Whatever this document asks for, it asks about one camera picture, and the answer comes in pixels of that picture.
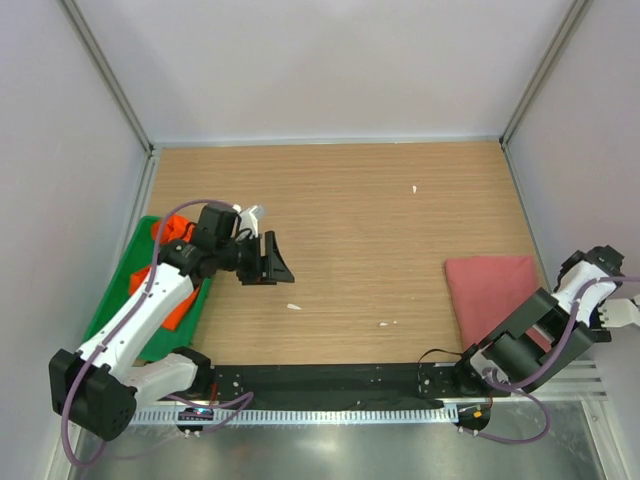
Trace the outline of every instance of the green tray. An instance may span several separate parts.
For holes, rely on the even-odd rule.
[[[151,255],[153,253],[151,226],[158,219],[159,217],[151,216],[140,219],[138,228],[136,228],[133,238],[120,260],[118,269],[113,275],[104,297],[102,297],[98,310],[91,320],[89,329],[84,337],[85,341],[98,333],[129,299],[129,277],[131,274],[151,263]],[[156,362],[167,356],[176,347],[189,346],[202,313],[204,301],[209,296],[210,288],[211,280],[207,279],[202,283],[198,298],[193,302],[178,328],[172,332],[160,327],[147,342],[138,357]]]

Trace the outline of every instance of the gray floor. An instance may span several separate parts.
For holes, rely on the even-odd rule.
[[[549,404],[551,433],[526,446],[507,446],[458,434],[449,424],[231,428],[202,438],[176,439],[135,461],[105,459],[73,479],[122,480],[397,480],[604,479],[582,407]],[[524,438],[542,428],[535,405],[496,404],[487,432]],[[123,434],[111,455],[148,450],[175,429]],[[85,444],[90,454],[91,442]]]

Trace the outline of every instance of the wooden tabletop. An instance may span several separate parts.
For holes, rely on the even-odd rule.
[[[296,276],[242,287],[216,275],[194,348],[217,364],[413,362],[430,348],[459,351],[443,262],[533,254],[495,142],[165,149],[149,213],[195,198],[263,204],[260,228],[275,230]],[[197,220],[200,208],[185,215]]]

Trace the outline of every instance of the white backdrop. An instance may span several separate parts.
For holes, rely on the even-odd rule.
[[[497,137],[570,0],[78,0],[156,142]]]
[[[511,143],[552,284],[576,249],[607,243],[626,255],[624,273],[640,276],[639,22],[637,0],[593,2]],[[623,293],[639,291],[632,285]],[[640,328],[615,333],[612,345],[593,353],[628,445],[637,450]],[[638,457],[629,460],[640,474]]]
[[[0,45],[0,477],[37,479],[47,365],[104,293],[144,153],[55,1],[0,3]]]

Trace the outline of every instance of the folded red cloth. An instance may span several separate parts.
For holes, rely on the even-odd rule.
[[[451,258],[444,263],[462,346],[478,343],[539,287],[531,256]],[[529,335],[545,350],[548,342]]]

